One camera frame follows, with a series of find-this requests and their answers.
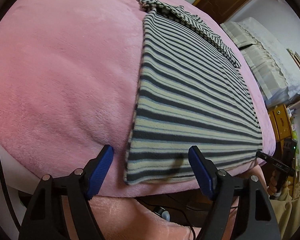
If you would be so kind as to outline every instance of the wire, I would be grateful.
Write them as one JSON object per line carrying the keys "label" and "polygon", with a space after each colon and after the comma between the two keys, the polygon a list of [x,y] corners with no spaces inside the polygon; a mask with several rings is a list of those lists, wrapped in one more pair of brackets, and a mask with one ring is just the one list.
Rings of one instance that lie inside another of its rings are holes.
{"label": "wire", "polygon": [[14,209],[13,209],[13,206],[12,206],[12,203],[11,203],[11,199],[10,199],[7,184],[6,184],[6,180],[4,179],[1,160],[0,160],[0,183],[1,183],[1,188],[2,188],[2,191],[3,191],[3,196],[4,196],[4,199],[7,203],[10,215],[12,217],[12,220],[13,220],[14,224],[16,225],[16,228],[18,229],[18,231],[20,231],[21,226],[20,226],[19,220],[16,216],[16,213],[14,212]]}
{"label": "wire", "polygon": [[[151,206],[151,207],[156,207],[156,206],[158,206],[158,205],[152,205],[152,204],[149,204],[149,203],[147,203],[146,201],[144,201],[144,200],[142,200],[142,199],[140,199],[140,198],[135,198],[135,199],[136,199],[136,200],[139,200],[139,201],[143,202],[144,204],[146,204],[146,205],[148,205],[148,206]],[[185,217],[185,219],[187,220],[187,223],[188,223],[188,225],[189,225],[189,227],[190,227],[190,230],[191,230],[191,232],[192,232],[192,234],[193,234],[193,240],[195,240],[195,238],[196,238],[195,231],[194,231],[193,226],[191,225],[191,223],[190,223],[190,221],[189,221],[187,215],[183,212],[183,210],[178,209],[178,208],[173,208],[173,207],[167,207],[167,206],[161,206],[161,205],[159,205],[159,206],[162,207],[162,208],[169,208],[169,209],[173,209],[173,210],[176,210],[176,211],[181,212],[181,213],[183,214],[183,216]]]}
{"label": "wire", "polygon": [[179,203],[180,205],[183,205],[184,207],[186,207],[187,209],[190,209],[192,211],[196,211],[196,212],[202,212],[202,211],[207,211],[207,210],[200,210],[200,209],[194,209],[194,208],[191,208],[183,203],[181,203],[180,201],[178,201],[177,199],[171,197],[170,195],[166,194],[169,198],[173,199],[175,202]]}

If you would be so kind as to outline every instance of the blue gripper pad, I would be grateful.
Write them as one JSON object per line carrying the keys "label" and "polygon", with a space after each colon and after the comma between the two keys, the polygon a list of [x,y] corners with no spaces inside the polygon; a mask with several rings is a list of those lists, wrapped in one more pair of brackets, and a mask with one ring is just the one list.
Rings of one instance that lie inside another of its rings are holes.
{"label": "blue gripper pad", "polygon": [[213,200],[217,187],[218,169],[212,161],[204,158],[197,146],[190,147],[188,159],[202,194]]}
{"label": "blue gripper pad", "polygon": [[85,176],[88,177],[88,189],[85,193],[86,199],[90,200],[99,193],[103,181],[108,173],[113,160],[113,148],[105,145],[99,155],[90,160],[84,168]]}

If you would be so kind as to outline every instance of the human hand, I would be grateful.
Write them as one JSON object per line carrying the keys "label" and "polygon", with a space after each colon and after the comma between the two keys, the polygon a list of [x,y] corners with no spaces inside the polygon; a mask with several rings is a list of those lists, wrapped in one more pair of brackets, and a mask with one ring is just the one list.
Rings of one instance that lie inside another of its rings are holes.
{"label": "human hand", "polygon": [[[271,177],[271,179],[270,179],[269,187],[268,187],[268,190],[267,190],[267,191],[268,191],[268,194],[269,194],[270,196],[272,196],[274,193],[277,192],[276,186],[277,186],[278,183],[277,183],[275,177],[276,177],[276,171],[274,170],[274,171],[272,172],[272,177]],[[286,182],[282,185],[282,187],[283,187],[283,188],[286,188],[286,187],[288,187],[288,185],[289,185],[289,182],[286,181]]]}

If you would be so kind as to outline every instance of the striped fabric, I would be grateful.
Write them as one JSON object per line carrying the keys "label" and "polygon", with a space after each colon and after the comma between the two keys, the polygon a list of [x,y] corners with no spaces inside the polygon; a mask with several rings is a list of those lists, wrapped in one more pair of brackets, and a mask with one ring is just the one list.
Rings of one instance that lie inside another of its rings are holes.
{"label": "striped fabric", "polygon": [[148,14],[125,182],[193,179],[192,145],[218,168],[254,159],[261,129],[231,49],[182,6],[139,2]]}

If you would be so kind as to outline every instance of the silver screw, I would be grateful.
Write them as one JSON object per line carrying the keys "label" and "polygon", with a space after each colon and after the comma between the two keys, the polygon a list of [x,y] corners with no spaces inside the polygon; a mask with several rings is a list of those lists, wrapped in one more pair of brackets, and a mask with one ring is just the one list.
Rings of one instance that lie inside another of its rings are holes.
{"label": "silver screw", "polygon": [[74,174],[75,175],[81,175],[83,173],[83,169],[76,169],[75,171],[74,171]]}
{"label": "silver screw", "polygon": [[44,180],[44,181],[47,181],[49,179],[50,179],[50,175],[49,174],[43,175],[43,177],[42,177],[42,180]]}
{"label": "silver screw", "polygon": [[257,182],[259,180],[259,178],[256,175],[252,175],[251,180],[253,180],[254,182]]}
{"label": "silver screw", "polygon": [[227,172],[225,170],[218,170],[218,174],[224,177],[227,175]]}

